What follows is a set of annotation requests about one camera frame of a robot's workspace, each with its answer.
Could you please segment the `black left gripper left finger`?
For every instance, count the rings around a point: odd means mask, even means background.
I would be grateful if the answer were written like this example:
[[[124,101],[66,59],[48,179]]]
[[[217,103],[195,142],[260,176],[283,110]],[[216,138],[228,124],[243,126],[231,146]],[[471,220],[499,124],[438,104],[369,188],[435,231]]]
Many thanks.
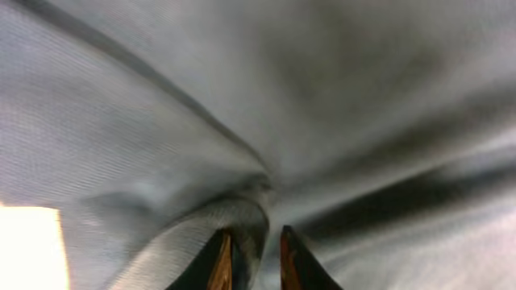
[[[232,290],[232,239],[217,230],[166,290]]]

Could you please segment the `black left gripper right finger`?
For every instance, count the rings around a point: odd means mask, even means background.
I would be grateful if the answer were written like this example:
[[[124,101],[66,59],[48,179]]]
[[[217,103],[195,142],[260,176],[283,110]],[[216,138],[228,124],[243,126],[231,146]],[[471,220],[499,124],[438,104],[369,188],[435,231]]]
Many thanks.
[[[292,226],[282,228],[280,261],[282,290],[343,290],[327,274]]]

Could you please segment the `blue polo shirt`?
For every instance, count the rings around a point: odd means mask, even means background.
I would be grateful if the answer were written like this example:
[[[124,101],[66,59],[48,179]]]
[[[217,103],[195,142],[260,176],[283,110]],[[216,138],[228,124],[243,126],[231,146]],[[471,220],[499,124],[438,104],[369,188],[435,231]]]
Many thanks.
[[[4,1],[1,201],[74,289],[164,289],[291,225],[345,289],[515,286],[512,1]]]

